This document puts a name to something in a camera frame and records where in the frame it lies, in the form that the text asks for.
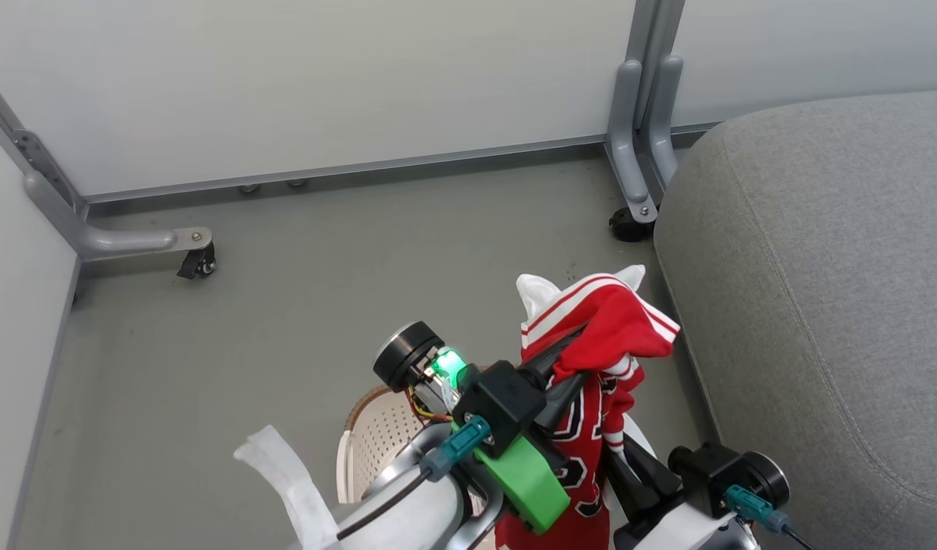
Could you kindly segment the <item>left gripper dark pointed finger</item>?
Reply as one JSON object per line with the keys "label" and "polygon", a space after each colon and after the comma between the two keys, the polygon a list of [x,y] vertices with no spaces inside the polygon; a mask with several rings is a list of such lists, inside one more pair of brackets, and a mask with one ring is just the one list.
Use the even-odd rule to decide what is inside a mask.
{"label": "left gripper dark pointed finger", "polygon": [[530,360],[520,364],[518,374],[532,387],[582,387],[586,383],[587,374],[576,374],[570,378],[559,377],[556,375],[555,365],[562,353],[583,334],[584,330],[586,327],[579,326],[548,345]]}
{"label": "left gripper dark pointed finger", "polygon": [[583,428],[583,387],[590,373],[579,372],[560,383],[552,384],[544,393],[541,430],[549,438],[577,438]]}

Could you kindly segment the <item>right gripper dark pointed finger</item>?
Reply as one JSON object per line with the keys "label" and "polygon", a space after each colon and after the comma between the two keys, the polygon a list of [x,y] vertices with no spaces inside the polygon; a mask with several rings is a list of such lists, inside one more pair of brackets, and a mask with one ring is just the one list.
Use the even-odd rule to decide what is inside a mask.
{"label": "right gripper dark pointed finger", "polygon": [[626,463],[635,476],[656,492],[660,499],[673,498],[678,494],[681,487],[679,477],[631,436],[626,438]]}
{"label": "right gripper dark pointed finger", "polygon": [[604,470],[632,529],[652,529],[657,506],[654,459],[645,450],[605,450]]}

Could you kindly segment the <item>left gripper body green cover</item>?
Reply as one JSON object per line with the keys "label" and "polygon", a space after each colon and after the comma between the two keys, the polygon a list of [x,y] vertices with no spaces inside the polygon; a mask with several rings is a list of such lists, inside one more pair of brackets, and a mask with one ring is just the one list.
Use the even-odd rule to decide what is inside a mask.
{"label": "left gripper body green cover", "polygon": [[507,361],[485,368],[467,363],[424,322],[392,335],[373,371],[395,393],[422,390],[441,404],[440,411],[428,411],[440,441],[424,452],[417,477],[388,505],[411,497],[423,483],[453,477],[459,497],[474,487],[485,498],[485,513],[514,512],[538,535],[563,514],[570,498],[557,474],[567,461],[541,430],[548,387],[532,387]]}

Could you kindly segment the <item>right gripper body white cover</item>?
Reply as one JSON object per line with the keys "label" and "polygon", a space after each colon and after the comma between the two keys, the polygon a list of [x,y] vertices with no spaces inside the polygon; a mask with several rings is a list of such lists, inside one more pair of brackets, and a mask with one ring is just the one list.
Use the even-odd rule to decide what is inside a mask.
{"label": "right gripper body white cover", "polygon": [[657,495],[652,529],[630,528],[623,512],[622,521],[612,522],[615,549],[758,549],[754,523],[789,535],[790,519],[781,510],[790,500],[790,487],[768,456],[673,452],[663,464],[679,477],[678,494],[668,499]]}

